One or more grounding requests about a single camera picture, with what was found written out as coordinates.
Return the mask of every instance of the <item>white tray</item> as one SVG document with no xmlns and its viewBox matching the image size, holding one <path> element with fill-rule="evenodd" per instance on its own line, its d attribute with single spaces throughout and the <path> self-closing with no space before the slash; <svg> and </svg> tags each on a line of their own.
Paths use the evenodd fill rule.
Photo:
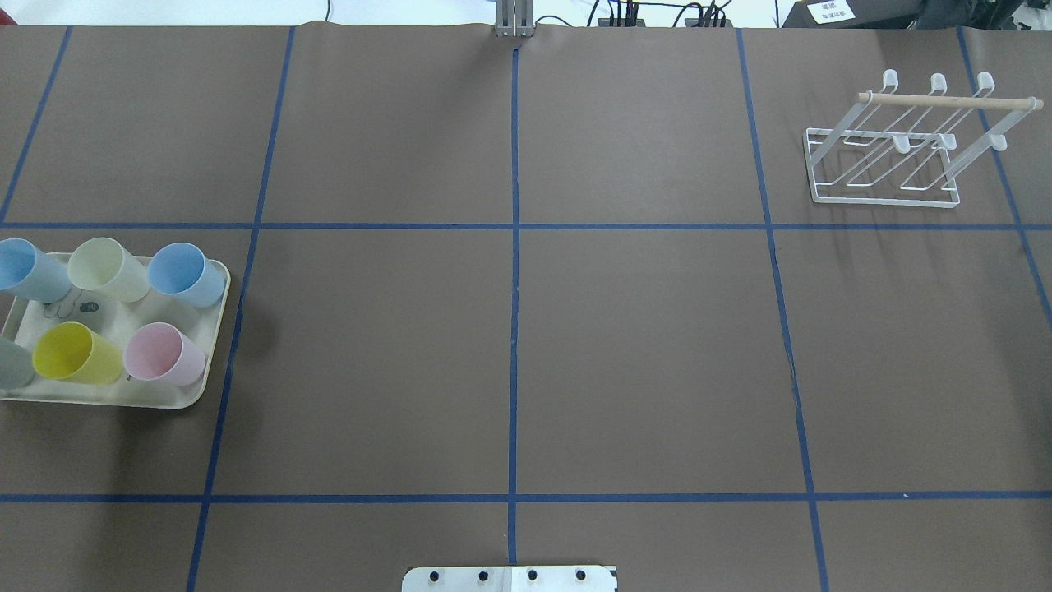
<svg viewBox="0 0 1052 592">
<path fill-rule="evenodd" d="M 49 252 L 60 263 L 69 261 L 69 252 Z M 136 257 L 144 265 L 153 257 Z M 160 382 L 136 381 L 127 374 L 109 385 L 78 385 L 48 381 L 39 375 L 21 389 L 0 390 L 0 400 L 20 402 L 75 403 L 87 405 L 116 405 L 123 407 L 149 407 L 155 409 L 183 409 L 194 405 L 204 392 L 211 368 L 219 325 L 230 291 L 230 271 L 223 263 L 209 262 L 225 279 L 223 298 L 207 309 L 196 309 L 185 303 L 150 289 L 138 303 L 119 303 L 94 291 L 74 287 L 59 303 L 43 305 L 16 299 L 3 326 L 3 338 L 33 351 L 37 341 L 48 329 L 66 322 L 82 323 L 102 335 L 121 351 L 132 334 L 140 327 L 156 322 L 174 325 L 200 347 L 207 361 L 204 373 L 188 387 L 176 387 Z"/>
</svg>

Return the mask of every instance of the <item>white rack peg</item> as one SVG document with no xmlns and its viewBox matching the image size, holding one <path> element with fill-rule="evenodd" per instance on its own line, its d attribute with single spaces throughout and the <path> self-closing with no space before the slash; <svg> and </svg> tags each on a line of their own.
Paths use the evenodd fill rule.
<svg viewBox="0 0 1052 592">
<path fill-rule="evenodd" d="M 1031 111 L 1045 106 L 1043 101 L 1033 97 L 989 98 L 995 85 L 993 76 L 988 72 L 980 72 L 976 77 L 978 88 L 970 97 L 946 96 L 949 87 L 946 77 L 939 73 L 932 74 L 930 82 L 927 95 L 901 95 L 897 94 L 897 73 L 887 69 L 881 91 L 858 93 L 855 104 L 831 129 L 807 128 L 804 132 L 804 159 L 811 198 L 815 202 L 954 207 L 960 203 L 956 177 L 987 149 L 1006 149 L 1008 140 L 1005 134 Z M 866 129 L 866 123 L 882 106 L 903 111 L 883 128 Z M 950 114 L 931 130 L 924 130 L 928 116 L 936 108 L 948 109 Z M 954 129 L 977 108 L 1007 110 L 1008 115 L 975 138 L 968 147 L 951 155 L 958 145 Z M 919 115 L 911 117 L 918 110 Z M 828 158 L 833 149 L 837 150 L 836 159 Z M 936 157 L 942 162 L 942 170 L 933 171 L 934 178 L 930 182 L 926 179 L 916 183 L 917 177 L 931 167 L 929 163 Z M 904 170 L 909 172 L 895 173 L 907 164 L 909 166 Z M 917 196 L 914 199 L 904 192 L 928 191 L 936 185 L 937 192 L 933 196 Z M 891 195 L 878 195 L 876 191 Z"/>
</svg>

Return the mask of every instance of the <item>plastic cup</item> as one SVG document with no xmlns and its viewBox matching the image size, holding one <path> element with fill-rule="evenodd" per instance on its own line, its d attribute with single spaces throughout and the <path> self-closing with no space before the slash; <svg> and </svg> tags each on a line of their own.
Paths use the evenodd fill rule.
<svg viewBox="0 0 1052 592">
<path fill-rule="evenodd" d="M 135 332 L 124 348 L 124 367 L 133 379 L 186 387 L 204 373 L 201 348 L 166 323 L 151 323 Z"/>
<path fill-rule="evenodd" d="M 124 374 L 120 349 L 79 323 L 53 327 L 33 350 L 33 368 L 44 379 L 108 385 Z"/>
<path fill-rule="evenodd" d="M 226 283 L 204 252 L 188 242 L 158 250 L 147 273 L 154 289 L 199 309 L 219 303 Z"/>
<path fill-rule="evenodd" d="M 121 303 L 141 301 L 149 291 L 146 267 L 112 238 L 93 238 L 69 256 L 69 279 Z"/>
<path fill-rule="evenodd" d="M 33 354 L 18 344 L 0 340 L 0 389 L 24 387 L 36 375 Z"/>
<path fill-rule="evenodd" d="M 26 301 L 58 303 L 72 284 L 65 267 L 24 238 L 0 240 L 0 289 Z"/>
</svg>

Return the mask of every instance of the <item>white label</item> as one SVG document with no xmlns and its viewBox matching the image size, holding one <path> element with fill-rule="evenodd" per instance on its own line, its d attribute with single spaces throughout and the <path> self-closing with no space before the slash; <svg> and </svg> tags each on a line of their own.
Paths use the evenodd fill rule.
<svg viewBox="0 0 1052 592">
<path fill-rule="evenodd" d="M 854 18 L 854 13 L 851 12 L 851 6 L 848 6 L 847 0 L 829 0 L 828 2 L 808 4 L 807 9 L 811 11 L 811 16 L 818 24 Z"/>
</svg>

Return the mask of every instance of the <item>wooden rod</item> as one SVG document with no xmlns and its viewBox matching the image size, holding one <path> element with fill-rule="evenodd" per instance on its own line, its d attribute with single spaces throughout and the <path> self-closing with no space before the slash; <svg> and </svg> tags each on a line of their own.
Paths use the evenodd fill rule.
<svg viewBox="0 0 1052 592">
<path fill-rule="evenodd" d="M 934 95 L 889 95 L 858 93 L 859 103 L 901 106 L 945 106 L 950 108 L 997 108 L 1004 110 L 1040 110 L 1045 101 L 1029 99 L 985 99 L 979 97 L 938 97 Z"/>
</svg>

